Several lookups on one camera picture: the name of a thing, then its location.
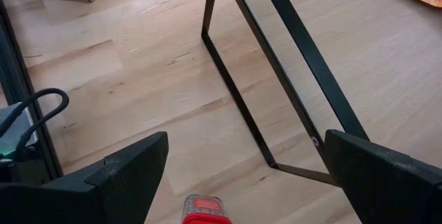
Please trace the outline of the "red-lid spice container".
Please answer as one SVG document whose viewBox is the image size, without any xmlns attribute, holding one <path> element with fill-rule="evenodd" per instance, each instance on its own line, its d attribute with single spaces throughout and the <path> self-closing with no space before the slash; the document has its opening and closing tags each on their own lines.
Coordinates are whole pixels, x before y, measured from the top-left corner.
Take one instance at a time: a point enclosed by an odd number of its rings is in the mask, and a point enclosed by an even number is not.
<svg viewBox="0 0 442 224">
<path fill-rule="evenodd" d="M 181 224 L 233 224 L 218 197 L 189 195 L 184 202 Z"/>
</svg>

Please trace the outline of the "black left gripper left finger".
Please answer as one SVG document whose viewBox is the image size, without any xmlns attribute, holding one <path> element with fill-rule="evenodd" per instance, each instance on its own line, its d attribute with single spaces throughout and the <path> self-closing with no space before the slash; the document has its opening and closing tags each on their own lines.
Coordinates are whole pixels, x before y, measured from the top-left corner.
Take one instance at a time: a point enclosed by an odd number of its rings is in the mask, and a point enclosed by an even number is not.
<svg viewBox="0 0 442 224">
<path fill-rule="evenodd" d="M 168 152 L 159 131 L 41 186 L 0 183 L 0 224 L 144 224 Z"/>
</svg>

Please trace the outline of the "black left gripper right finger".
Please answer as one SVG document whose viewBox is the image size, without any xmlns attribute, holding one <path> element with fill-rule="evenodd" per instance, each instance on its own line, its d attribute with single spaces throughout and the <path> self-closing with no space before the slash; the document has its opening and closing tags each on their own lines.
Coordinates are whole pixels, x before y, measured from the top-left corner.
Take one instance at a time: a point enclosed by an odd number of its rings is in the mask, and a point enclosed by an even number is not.
<svg viewBox="0 0 442 224">
<path fill-rule="evenodd" d="M 325 151 L 362 224 L 442 224 L 441 168 L 338 130 Z"/>
</svg>

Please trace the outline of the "grey hub box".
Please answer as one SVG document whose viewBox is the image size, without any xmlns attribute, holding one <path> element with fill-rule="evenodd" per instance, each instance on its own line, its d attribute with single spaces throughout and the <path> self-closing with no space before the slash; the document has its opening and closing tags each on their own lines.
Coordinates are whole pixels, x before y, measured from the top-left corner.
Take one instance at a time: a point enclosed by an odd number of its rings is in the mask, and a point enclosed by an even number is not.
<svg viewBox="0 0 442 224">
<path fill-rule="evenodd" d="M 19 102 L 0 109 L 0 124 L 19 106 Z M 15 152 L 20 137 L 33 125 L 28 108 L 12 123 L 5 134 L 0 137 L 0 153 L 7 156 Z"/>
</svg>

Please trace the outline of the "black metal rig frame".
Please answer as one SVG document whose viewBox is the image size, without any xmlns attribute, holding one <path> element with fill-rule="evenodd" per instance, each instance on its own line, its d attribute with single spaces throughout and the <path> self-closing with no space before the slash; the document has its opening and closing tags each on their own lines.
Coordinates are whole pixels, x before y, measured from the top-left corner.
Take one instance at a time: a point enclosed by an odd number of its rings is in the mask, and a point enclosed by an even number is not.
<svg viewBox="0 0 442 224">
<path fill-rule="evenodd" d="M 0 0 L 0 85 L 8 104 L 18 103 L 35 92 L 3 0 Z M 37 129 L 37 137 L 37 151 L 45 162 L 49 178 L 62 177 L 64 174 L 45 124 Z"/>
</svg>

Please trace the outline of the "wooden shelf with black legs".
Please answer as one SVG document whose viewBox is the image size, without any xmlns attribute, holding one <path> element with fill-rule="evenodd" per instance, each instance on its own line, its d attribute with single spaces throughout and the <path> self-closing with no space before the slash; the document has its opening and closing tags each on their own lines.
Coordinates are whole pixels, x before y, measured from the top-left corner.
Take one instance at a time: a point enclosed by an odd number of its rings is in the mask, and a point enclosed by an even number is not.
<svg viewBox="0 0 442 224">
<path fill-rule="evenodd" d="M 234 0 L 318 155 L 325 131 L 442 165 L 442 7 L 425 0 Z M 202 39 L 272 168 L 331 185 L 328 171 L 278 162 L 211 40 Z"/>
</svg>

